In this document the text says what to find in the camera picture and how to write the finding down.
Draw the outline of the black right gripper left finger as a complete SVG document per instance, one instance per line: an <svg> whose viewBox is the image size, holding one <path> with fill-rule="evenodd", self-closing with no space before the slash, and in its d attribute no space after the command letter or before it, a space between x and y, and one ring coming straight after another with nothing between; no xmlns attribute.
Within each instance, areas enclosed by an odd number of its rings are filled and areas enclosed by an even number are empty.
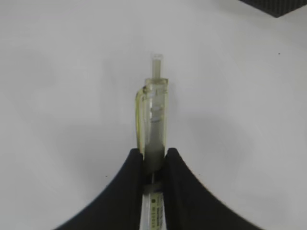
<svg viewBox="0 0 307 230"><path fill-rule="evenodd" d="M142 210L142 163L131 149L121 169L101 194L58 230L138 230Z"/></svg>

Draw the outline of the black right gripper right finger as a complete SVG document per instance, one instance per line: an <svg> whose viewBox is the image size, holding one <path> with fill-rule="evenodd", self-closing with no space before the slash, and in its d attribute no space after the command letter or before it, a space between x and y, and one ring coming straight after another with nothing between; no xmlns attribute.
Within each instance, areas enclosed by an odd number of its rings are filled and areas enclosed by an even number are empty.
<svg viewBox="0 0 307 230"><path fill-rule="evenodd" d="M256 230L205 188L175 148L163 167L166 227L169 230Z"/></svg>

